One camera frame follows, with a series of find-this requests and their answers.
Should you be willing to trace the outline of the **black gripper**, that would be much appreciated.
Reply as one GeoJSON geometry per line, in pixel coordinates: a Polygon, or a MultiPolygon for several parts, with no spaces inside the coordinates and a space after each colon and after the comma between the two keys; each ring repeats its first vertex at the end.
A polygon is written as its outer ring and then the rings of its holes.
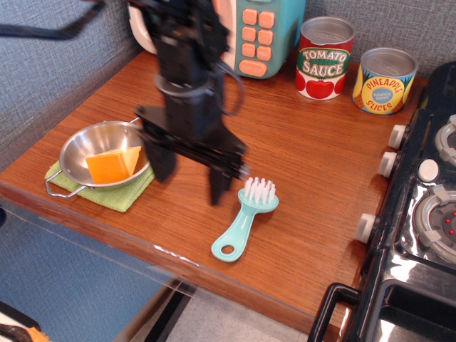
{"type": "Polygon", "coordinates": [[[141,105],[135,109],[142,120],[145,153],[158,182],[175,171],[177,154],[209,167],[211,205],[218,205],[232,178],[248,174],[243,162],[246,145],[222,121],[224,86],[197,88],[160,86],[163,108],[141,105]]]}

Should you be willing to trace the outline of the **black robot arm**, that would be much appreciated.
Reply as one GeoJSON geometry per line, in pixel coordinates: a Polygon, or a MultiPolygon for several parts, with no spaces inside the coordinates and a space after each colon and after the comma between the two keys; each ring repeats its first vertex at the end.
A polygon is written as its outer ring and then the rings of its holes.
{"type": "Polygon", "coordinates": [[[247,173],[246,145],[223,123],[239,112],[244,86],[231,110],[224,101],[224,78],[240,78],[222,60],[229,45],[211,1],[129,1],[140,12],[156,49],[155,86],[165,105],[139,106],[142,139],[155,177],[165,182],[182,155],[209,169],[210,201],[219,203],[234,178],[247,173]]]}

